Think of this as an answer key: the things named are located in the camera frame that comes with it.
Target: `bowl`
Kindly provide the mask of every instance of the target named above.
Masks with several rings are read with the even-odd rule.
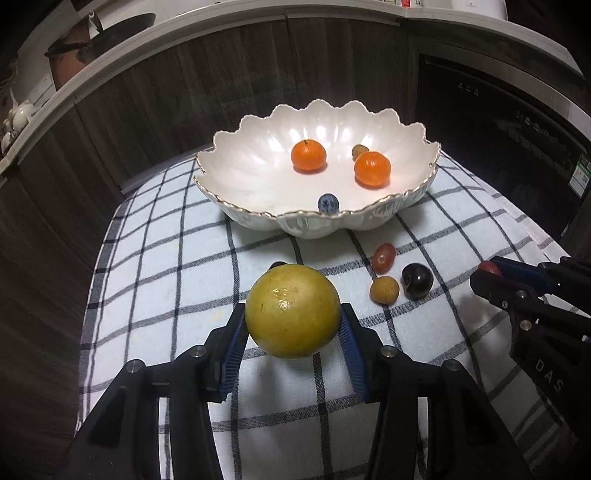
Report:
[[[291,149],[303,139],[320,142],[325,168],[301,173]],[[389,183],[378,189],[355,180],[351,149],[362,144],[389,159]],[[441,145],[426,140],[423,124],[403,125],[395,110],[368,112],[353,100],[333,107],[314,100],[303,109],[278,105],[271,115],[247,115],[235,132],[217,132],[213,149],[199,152],[193,180],[231,219],[254,230],[282,229],[306,239],[342,228],[371,230],[417,202],[437,173]],[[335,195],[340,210],[318,211]]]

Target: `plaid tablecloth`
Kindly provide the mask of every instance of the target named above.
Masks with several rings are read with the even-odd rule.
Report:
[[[494,255],[538,264],[564,252],[498,192],[442,154],[429,192],[386,225],[304,241],[232,222],[181,161],[116,211],[99,254],[85,316],[79,425],[124,363],[167,362],[223,326],[234,304],[275,261],[318,269],[384,343],[421,362],[458,359],[483,389],[532,468],[543,467],[561,420],[509,357],[505,312],[472,294],[469,276]],[[422,301],[390,308],[369,299],[369,266],[384,242],[397,248],[389,275],[411,262],[435,283]],[[171,478],[168,405],[160,407],[162,478]],[[427,455],[420,404],[416,478]],[[298,361],[272,358],[249,339],[234,392],[210,415],[226,479],[362,478],[377,405],[354,395],[338,340]]]

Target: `screw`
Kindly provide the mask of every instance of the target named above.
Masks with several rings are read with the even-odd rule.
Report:
[[[462,364],[460,362],[458,362],[457,360],[445,360],[443,362],[443,365],[445,365],[445,367],[448,370],[451,370],[452,372],[459,372],[462,369]]]
[[[142,363],[141,360],[130,360],[129,362],[127,362],[125,364],[125,369],[130,373],[130,374],[134,374],[137,371],[141,370],[141,368],[144,366],[144,364]]]
[[[189,350],[189,355],[199,358],[207,353],[207,349],[204,345],[195,345],[193,348]]]
[[[392,358],[398,353],[398,350],[396,350],[392,345],[384,345],[379,351],[387,358]]]
[[[519,328],[521,330],[525,330],[526,332],[531,330],[532,326],[533,325],[529,320],[521,320],[521,323],[519,324]]]

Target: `table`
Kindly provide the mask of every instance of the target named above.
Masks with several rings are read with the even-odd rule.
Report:
[[[305,241],[229,220],[194,185],[192,160],[145,183],[113,217],[90,288],[80,356],[79,419],[123,364],[168,362],[223,326],[234,304],[275,261],[320,270],[362,325],[415,360],[458,359],[486,391],[530,466],[542,469],[561,420],[509,357],[508,316],[472,294],[468,278],[494,255],[538,264],[564,251],[531,219],[445,154],[427,195],[369,232]],[[369,299],[375,248],[397,247],[389,275],[411,262],[431,267],[421,301],[390,308]],[[564,306],[558,299],[551,303]],[[420,402],[416,478],[428,451]],[[234,392],[210,415],[225,479],[362,478],[377,405],[353,393],[337,339],[311,358],[285,361],[246,345]],[[167,402],[160,405],[162,478],[171,478]]]

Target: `countertop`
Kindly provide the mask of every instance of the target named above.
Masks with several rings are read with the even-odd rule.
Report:
[[[580,70],[568,50],[555,41],[509,21],[441,8],[403,8],[377,0],[229,0],[202,7],[135,35],[108,51],[66,83],[37,112],[0,161],[2,174],[15,160],[20,161],[43,134],[73,105],[100,85],[136,63],[174,45],[213,31],[258,21],[283,20],[298,16],[334,16],[363,19],[364,12],[397,18],[436,20],[467,24],[528,44],[565,64]]]

